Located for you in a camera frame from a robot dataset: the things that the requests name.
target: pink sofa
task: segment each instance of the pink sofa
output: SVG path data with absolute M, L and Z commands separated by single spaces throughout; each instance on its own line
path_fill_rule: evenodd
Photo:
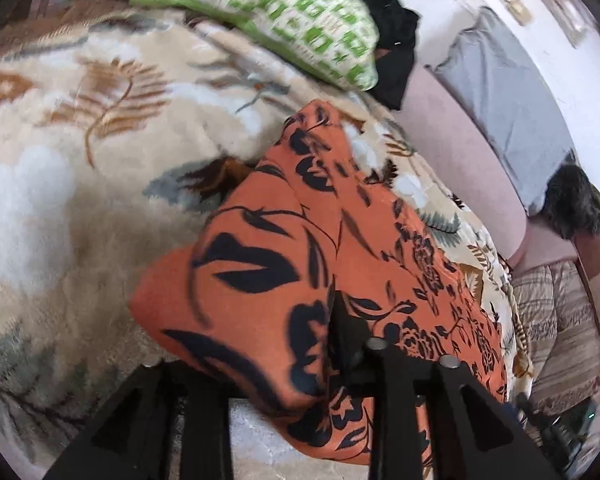
M 551 231 L 542 219 L 527 218 L 481 132 L 426 68 L 414 68 L 402 110 L 395 113 L 395 119 L 440 179 L 487 226 L 515 276 L 556 262 L 581 264 L 600 324 L 600 237 L 579 235 L 574 246 Z

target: green patterned pillow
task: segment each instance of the green patterned pillow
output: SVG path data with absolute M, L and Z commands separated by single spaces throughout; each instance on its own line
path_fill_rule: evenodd
M 185 6 L 233 23 L 269 50 L 341 88 L 378 82 L 378 30 L 362 0 L 131 0 Z

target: gray cushion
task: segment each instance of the gray cushion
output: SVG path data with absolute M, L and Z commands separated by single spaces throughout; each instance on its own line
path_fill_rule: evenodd
M 560 108 L 525 49 L 488 7 L 462 31 L 434 74 L 474 120 L 528 214 L 573 142 Z

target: beige floral blanket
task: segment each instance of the beige floral blanket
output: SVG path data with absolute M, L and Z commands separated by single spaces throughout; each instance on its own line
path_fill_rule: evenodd
M 41 478 L 131 371 L 166 357 L 126 309 L 139 275 L 195 240 L 285 118 L 315 98 L 343 111 L 360 167 L 390 182 L 462 264 L 502 324 L 509 390 L 526 388 L 514 376 L 525 341 L 491 238 L 392 115 L 239 33 L 180 22 L 126 12 L 0 60 L 0 450 L 21 478 Z

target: black cloth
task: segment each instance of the black cloth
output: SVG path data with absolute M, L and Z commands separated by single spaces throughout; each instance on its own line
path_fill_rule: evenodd
M 376 60 L 378 84 L 368 92 L 391 110 L 399 110 L 415 62 L 419 15 L 398 0 L 364 0 L 380 33 L 376 49 L 390 52 Z

